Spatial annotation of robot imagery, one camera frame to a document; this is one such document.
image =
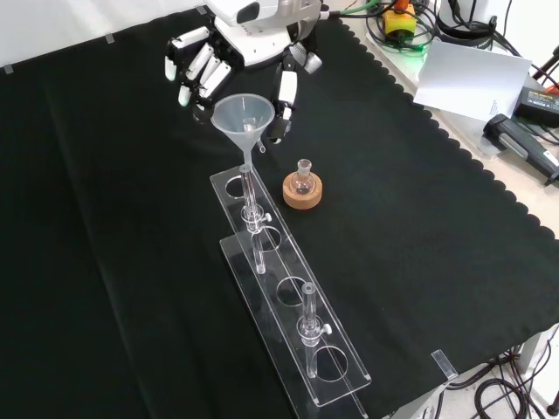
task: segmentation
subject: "yellow device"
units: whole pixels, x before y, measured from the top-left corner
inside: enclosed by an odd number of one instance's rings
[[[413,4],[410,3],[407,4],[406,8],[399,10],[407,10],[415,15]],[[402,11],[398,12],[397,5],[395,5],[394,10],[388,10],[383,14],[383,21],[384,31],[392,38],[411,38],[415,35],[416,26],[418,25],[416,18],[413,16]]]

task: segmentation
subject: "electronic equipment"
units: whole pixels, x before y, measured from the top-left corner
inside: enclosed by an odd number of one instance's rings
[[[523,87],[514,116],[535,124],[559,127],[559,96]]]
[[[559,161],[532,135],[503,114],[494,116],[483,128],[485,136],[499,150],[509,149],[545,175],[546,185],[559,177]]]

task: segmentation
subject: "white wall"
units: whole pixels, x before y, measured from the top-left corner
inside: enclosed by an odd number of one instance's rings
[[[191,9],[202,0],[0,0],[0,66]]]

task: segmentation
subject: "wooden holder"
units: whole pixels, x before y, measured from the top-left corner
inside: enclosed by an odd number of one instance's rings
[[[315,173],[311,173],[314,178],[314,190],[310,194],[299,195],[291,191],[289,184],[291,183],[291,178],[295,176],[297,172],[293,172],[288,175],[283,181],[283,199],[286,201],[287,205],[296,210],[310,210],[315,207],[322,199],[322,181]]]

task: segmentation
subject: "white paper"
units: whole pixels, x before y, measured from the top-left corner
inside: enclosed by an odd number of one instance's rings
[[[433,42],[414,101],[488,121],[510,117],[531,61],[467,46]]]

